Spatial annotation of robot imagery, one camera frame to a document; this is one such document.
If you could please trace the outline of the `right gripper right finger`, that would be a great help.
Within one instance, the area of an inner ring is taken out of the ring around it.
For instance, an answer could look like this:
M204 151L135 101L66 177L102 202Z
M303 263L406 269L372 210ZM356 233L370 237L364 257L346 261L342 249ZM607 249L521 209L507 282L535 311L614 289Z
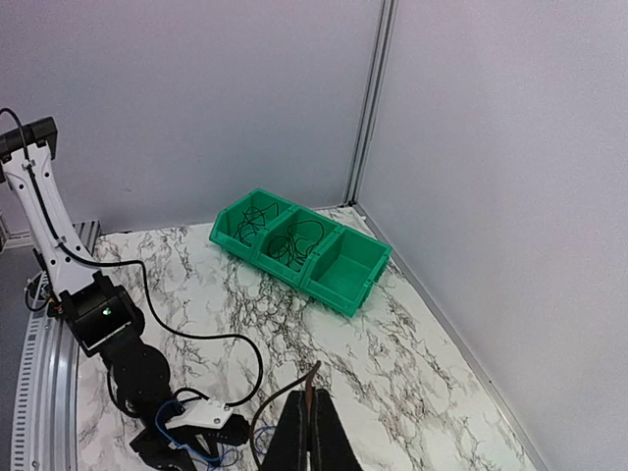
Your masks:
M313 403L313 469L362 471L327 390L315 391Z

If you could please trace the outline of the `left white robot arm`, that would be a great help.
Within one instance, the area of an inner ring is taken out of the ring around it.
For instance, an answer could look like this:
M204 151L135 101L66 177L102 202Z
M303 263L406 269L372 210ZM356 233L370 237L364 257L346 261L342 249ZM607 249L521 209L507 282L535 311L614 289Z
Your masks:
M192 470L223 462L222 446L244 445L250 426L230 402L194 391L180 401L164 354L141 338L143 312L127 290L104 274L80 241L54 181L53 118L17 123L1 136L1 179L26 213L39 265L49 280L52 309L83 353L99 356L116 408L143 428L132 450L156 470Z

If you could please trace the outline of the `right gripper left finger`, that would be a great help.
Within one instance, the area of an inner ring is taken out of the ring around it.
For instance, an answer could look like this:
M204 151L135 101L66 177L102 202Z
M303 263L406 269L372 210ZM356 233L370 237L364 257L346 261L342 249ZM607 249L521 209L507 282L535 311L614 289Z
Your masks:
M304 392L291 392L261 464L261 470L305 471L308 424Z

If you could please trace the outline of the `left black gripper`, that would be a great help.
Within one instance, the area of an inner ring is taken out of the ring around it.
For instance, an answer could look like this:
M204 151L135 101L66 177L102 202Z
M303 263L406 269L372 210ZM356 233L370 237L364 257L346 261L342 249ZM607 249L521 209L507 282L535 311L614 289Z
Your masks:
M248 441L248 421L232 415L219 429L183 425L166 427L173 411L160 411L131 440L131 449L140 460L155 470L196 470L203 463L209 470L229 466L234 461L233 447Z

